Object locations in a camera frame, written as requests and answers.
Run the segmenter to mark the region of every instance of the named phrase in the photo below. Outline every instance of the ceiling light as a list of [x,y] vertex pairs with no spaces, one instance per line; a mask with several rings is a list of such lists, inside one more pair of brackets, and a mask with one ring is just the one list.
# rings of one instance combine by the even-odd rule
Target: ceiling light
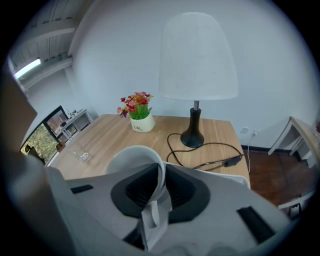
[[25,67],[21,68],[17,73],[14,74],[14,78],[18,79],[19,77],[23,76],[25,73],[27,73],[29,70],[33,69],[34,67],[38,66],[40,64],[40,59],[37,58],[30,64],[26,65]]

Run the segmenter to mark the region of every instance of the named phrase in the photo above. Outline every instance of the potted plant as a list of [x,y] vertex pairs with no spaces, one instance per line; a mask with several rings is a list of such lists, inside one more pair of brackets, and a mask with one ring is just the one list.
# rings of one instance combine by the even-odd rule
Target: potted plant
[[127,117],[130,115],[130,122],[132,129],[138,133],[148,133],[155,126],[155,120],[151,115],[149,108],[149,101],[153,98],[151,94],[143,92],[135,92],[127,98],[121,98],[124,103],[124,108],[118,107],[117,113],[120,117]]

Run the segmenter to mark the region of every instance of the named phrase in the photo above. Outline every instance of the window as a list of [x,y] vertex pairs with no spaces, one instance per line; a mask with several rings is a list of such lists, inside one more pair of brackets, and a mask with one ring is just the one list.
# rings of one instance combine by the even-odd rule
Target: window
[[[56,145],[58,142],[66,142],[68,138],[62,133],[64,122],[68,121],[68,117],[64,109],[59,106],[50,115],[48,115],[24,142],[20,151],[28,155],[26,152],[27,144],[32,148],[32,152],[44,159],[48,163],[52,156],[56,153]],[[77,129],[71,124],[66,129],[71,136],[77,132]]]

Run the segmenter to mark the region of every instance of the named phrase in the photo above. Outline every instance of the wooden floor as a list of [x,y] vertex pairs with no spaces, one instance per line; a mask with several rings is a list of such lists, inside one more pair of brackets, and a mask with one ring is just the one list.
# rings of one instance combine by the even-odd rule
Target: wooden floor
[[[248,163],[247,150],[243,150]],[[311,192],[318,181],[316,165],[308,168],[288,153],[249,151],[251,189],[275,205]]]

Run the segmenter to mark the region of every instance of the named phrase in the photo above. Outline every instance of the lamp base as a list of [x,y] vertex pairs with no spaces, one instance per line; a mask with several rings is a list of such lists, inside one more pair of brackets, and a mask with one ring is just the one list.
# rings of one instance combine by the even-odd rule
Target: lamp base
[[181,134],[181,142],[189,148],[198,148],[204,141],[204,136],[199,131],[201,109],[190,109],[190,124],[189,128]]

